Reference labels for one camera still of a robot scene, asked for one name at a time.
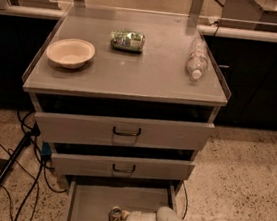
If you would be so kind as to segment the grey drawer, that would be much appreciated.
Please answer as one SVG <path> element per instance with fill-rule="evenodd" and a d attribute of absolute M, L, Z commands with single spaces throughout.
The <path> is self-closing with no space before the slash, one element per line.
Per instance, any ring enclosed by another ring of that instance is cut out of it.
<path fill-rule="evenodd" d="M 161 149 L 202 150 L 212 123 L 35 113 L 46 142 Z"/>
<path fill-rule="evenodd" d="M 186 180 L 194 164 L 185 160 L 53 154 L 52 164 L 61 175 Z"/>
<path fill-rule="evenodd" d="M 161 206 L 177 211 L 175 186 L 167 180 L 74 177 L 64 221 L 109 221 L 112 208 L 156 212 Z"/>

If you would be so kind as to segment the clear plastic water bottle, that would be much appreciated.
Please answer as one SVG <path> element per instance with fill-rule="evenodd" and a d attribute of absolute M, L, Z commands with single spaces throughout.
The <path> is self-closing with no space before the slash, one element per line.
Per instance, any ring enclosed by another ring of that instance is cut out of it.
<path fill-rule="evenodd" d="M 196 82 L 205 74 L 208 64 L 207 45 L 203 39 L 194 39 L 187 56 L 187 74 L 192 82 Z"/>

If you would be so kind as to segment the grey bottom drawer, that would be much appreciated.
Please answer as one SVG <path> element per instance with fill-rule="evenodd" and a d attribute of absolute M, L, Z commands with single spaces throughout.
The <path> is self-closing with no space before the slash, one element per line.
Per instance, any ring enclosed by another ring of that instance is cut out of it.
<path fill-rule="evenodd" d="M 64 221 L 109 221 L 112 208 L 156 212 L 161 206 L 177 211 L 175 186 L 167 180 L 74 177 Z"/>

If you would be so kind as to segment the green crushed can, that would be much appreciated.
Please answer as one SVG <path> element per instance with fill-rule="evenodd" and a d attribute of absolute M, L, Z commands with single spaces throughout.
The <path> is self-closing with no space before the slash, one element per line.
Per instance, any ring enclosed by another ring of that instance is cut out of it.
<path fill-rule="evenodd" d="M 142 53 L 145 45 L 143 33 L 127 30 L 114 30 L 110 35 L 110 44 L 117 50 Z"/>

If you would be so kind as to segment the black bar on floor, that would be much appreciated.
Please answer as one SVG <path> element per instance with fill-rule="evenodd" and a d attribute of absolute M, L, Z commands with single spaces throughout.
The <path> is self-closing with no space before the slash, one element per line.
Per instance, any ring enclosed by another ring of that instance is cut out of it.
<path fill-rule="evenodd" d="M 31 132 L 27 132 L 23 136 L 22 140 L 20 140 L 19 144 L 17 144 L 17 147 L 14 150 L 14 152 L 10 155 L 10 158 L 3 165 L 3 168 L 0 171 L 0 185 L 3 183 L 6 176 L 8 176 L 8 173 L 12 169 L 15 161 L 17 161 L 19 155 L 22 153 L 24 148 L 30 144 L 30 137 L 31 136 L 32 136 Z"/>

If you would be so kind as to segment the white paper bowl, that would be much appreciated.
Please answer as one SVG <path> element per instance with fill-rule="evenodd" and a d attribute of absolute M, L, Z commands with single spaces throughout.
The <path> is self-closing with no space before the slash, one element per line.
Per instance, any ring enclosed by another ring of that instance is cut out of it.
<path fill-rule="evenodd" d="M 94 45 L 81 39 L 64 39 L 50 44 L 46 49 L 51 62 L 67 69 L 77 69 L 95 56 Z"/>

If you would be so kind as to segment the grey middle drawer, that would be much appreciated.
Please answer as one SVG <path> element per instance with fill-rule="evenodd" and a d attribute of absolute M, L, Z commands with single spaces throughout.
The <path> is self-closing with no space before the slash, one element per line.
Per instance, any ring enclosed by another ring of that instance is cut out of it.
<path fill-rule="evenodd" d="M 194 164 L 185 160 L 53 154 L 52 164 L 61 175 L 186 180 Z"/>

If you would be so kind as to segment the grey drawer cabinet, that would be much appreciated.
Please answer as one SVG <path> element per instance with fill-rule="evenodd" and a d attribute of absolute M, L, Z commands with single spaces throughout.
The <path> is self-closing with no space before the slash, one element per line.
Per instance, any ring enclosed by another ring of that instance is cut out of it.
<path fill-rule="evenodd" d="M 114 30 L 143 33 L 143 52 L 113 48 L 110 35 Z M 189 80 L 185 67 L 188 49 L 198 36 L 195 25 L 185 16 L 73 8 L 57 25 L 53 38 L 89 41 L 96 48 L 95 57 L 77 70 L 67 70 L 41 52 L 25 73 L 23 88 L 30 94 L 36 113 L 213 124 L 220 108 L 227 104 L 230 90 L 213 58 L 208 59 L 200 79 Z M 53 154 L 192 163 L 199 151 L 46 143 Z"/>

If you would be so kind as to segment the blue box behind cabinet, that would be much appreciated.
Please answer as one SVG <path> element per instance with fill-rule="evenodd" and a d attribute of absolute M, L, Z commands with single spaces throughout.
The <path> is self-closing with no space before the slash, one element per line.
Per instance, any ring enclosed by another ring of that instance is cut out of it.
<path fill-rule="evenodd" d="M 41 156 L 45 159 L 48 159 L 52 155 L 52 150 L 49 146 L 46 142 L 41 145 Z"/>

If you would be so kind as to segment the silver redbull can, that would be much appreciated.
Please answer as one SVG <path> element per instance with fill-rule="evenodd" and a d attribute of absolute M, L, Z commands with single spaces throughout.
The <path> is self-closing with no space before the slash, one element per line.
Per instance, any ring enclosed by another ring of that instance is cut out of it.
<path fill-rule="evenodd" d="M 108 215 L 109 221 L 122 221 L 123 212 L 120 207 L 114 206 Z"/>

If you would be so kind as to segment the grey top drawer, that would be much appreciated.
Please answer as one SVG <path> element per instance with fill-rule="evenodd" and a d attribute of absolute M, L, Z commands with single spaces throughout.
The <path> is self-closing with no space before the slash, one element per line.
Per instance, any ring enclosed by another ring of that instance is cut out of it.
<path fill-rule="evenodd" d="M 161 149 L 202 150 L 212 123 L 35 113 L 46 142 Z"/>

